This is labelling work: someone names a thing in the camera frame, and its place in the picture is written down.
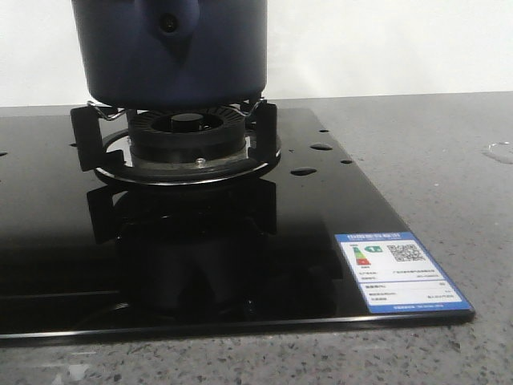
granite countertop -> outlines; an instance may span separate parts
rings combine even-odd
[[[513,383],[513,93],[310,107],[476,309],[461,326],[0,349],[0,383]],[[23,109],[0,109],[2,115]]]

gas stove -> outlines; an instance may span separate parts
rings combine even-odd
[[[131,145],[120,134],[125,120],[99,125],[108,138],[100,158],[121,150],[123,164],[93,156],[84,167],[68,115],[49,108],[2,117],[0,344],[473,318],[463,294],[310,110],[278,109],[276,126],[280,146],[266,147],[273,156],[261,167],[196,183],[198,169],[218,165],[192,154],[187,178],[173,178],[187,183],[144,175],[133,183],[123,174],[136,162],[127,163],[123,148]],[[247,154],[252,138],[243,141]]]

energy label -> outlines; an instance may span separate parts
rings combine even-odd
[[[371,313],[471,308],[412,233],[335,237]]]

water droplet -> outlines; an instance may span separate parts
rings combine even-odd
[[[305,175],[313,174],[314,172],[317,172],[317,170],[313,167],[299,167],[299,168],[295,168],[290,173],[292,175],[305,176]]]
[[[310,146],[310,148],[313,148],[314,150],[321,150],[321,151],[333,150],[333,147],[331,147],[329,144],[326,144],[326,143],[314,143]]]
[[[511,142],[498,142],[490,144],[483,154],[499,163],[513,164],[513,144]]]

black glass cooktop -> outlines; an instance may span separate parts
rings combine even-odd
[[[473,317],[371,311],[335,236],[409,230],[309,110],[279,111],[281,160],[263,176],[132,191],[80,171],[69,116],[0,121],[2,344]]]

